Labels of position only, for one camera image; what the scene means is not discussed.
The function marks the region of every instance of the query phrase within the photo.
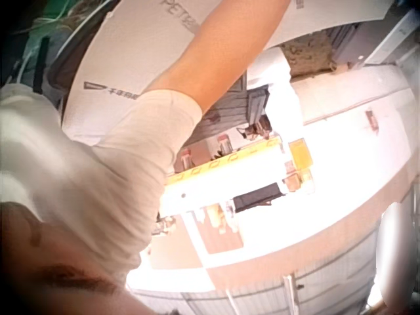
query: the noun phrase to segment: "eyebrow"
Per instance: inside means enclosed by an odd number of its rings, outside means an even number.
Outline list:
[[[62,289],[82,289],[95,293],[112,295],[120,288],[104,278],[88,277],[83,270],[59,264],[37,269],[31,275],[31,282]]]

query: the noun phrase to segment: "white shirt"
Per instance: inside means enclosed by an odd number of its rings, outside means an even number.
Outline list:
[[[167,170],[201,117],[189,96],[151,91],[90,147],[63,133],[44,96],[6,85],[1,202],[22,203],[39,220],[69,230],[115,279],[125,280],[150,243]]]

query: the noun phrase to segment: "forearm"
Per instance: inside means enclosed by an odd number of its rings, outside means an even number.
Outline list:
[[[184,54],[147,91],[182,92],[206,112],[264,49],[289,2],[223,0]]]

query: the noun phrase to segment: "person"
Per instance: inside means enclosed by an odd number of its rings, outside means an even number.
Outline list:
[[[289,0],[223,0],[96,146],[71,141],[29,87],[1,90],[2,275],[42,314],[154,314],[125,289],[166,171],[264,49]]]

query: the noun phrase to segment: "black logo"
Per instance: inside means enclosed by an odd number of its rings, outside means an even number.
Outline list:
[[[115,89],[113,87],[107,87],[106,85],[87,82],[87,81],[84,82],[83,89],[85,89],[85,90],[97,90],[97,91],[108,91],[110,94],[115,94],[117,96],[130,98],[131,100],[136,100],[140,96],[139,94],[134,94],[134,93],[130,93],[130,92],[127,92],[127,91]]]

